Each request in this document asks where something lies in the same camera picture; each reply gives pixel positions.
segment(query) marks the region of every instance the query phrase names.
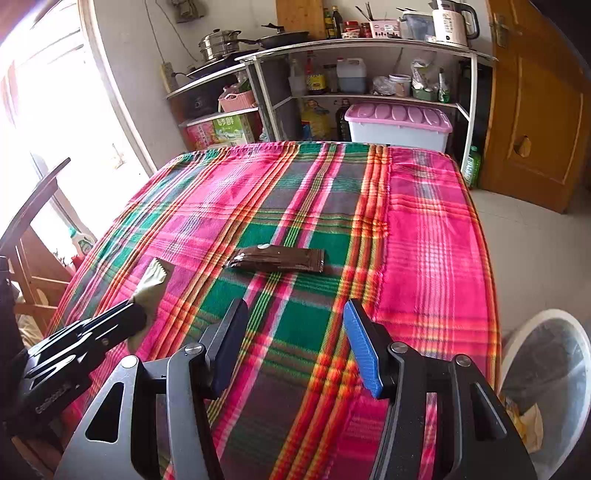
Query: frying pan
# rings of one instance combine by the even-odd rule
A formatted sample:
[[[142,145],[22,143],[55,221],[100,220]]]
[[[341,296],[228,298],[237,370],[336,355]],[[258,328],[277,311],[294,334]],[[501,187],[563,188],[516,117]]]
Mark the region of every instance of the frying pan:
[[[278,48],[285,47],[286,45],[295,45],[296,43],[304,43],[308,41],[308,35],[310,32],[286,32],[285,27],[279,25],[273,25],[269,23],[267,25],[261,25],[262,27],[275,28],[277,29],[276,35],[269,35],[268,37],[262,37],[258,40],[247,40],[245,38],[239,38],[237,41],[241,41],[248,45],[260,45],[261,48]]]

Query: pink lid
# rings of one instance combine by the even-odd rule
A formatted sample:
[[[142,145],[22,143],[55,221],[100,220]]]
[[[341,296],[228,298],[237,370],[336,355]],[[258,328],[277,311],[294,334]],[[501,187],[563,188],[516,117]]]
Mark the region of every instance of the pink lid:
[[[345,120],[363,124],[422,128],[443,133],[452,131],[452,125],[441,110],[399,103],[357,103],[349,107]]]

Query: power outlet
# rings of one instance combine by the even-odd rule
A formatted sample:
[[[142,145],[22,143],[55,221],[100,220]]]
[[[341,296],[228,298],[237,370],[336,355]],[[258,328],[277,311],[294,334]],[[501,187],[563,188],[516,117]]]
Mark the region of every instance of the power outlet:
[[[178,81],[174,76],[173,65],[169,61],[160,65],[160,75],[167,93],[178,90]]]

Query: screw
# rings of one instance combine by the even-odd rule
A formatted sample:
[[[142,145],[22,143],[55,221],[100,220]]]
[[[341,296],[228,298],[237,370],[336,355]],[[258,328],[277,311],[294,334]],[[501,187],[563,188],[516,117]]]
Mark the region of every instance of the screw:
[[[460,365],[460,367],[469,367],[472,365],[472,360],[467,355],[458,355],[456,357],[456,363]]]
[[[408,345],[404,342],[390,343],[390,350],[393,353],[406,353],[408,352]]]
[[[185,353],[187,355],[198,355],[203,350],[201,343],[190,343],[185,347]]]
[[[138,363],[138,358],[135,355],[128,355],[121,360],[121,366],[124,368],[135,367]]]

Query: cutting board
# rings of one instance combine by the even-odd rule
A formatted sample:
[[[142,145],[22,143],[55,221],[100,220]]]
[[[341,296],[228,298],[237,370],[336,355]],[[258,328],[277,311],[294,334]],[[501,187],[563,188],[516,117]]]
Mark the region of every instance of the cutting board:
[[[322,0],[275,0],[277,25],[286,32],[310,32],[311,40],[324,40],[324,10]]]

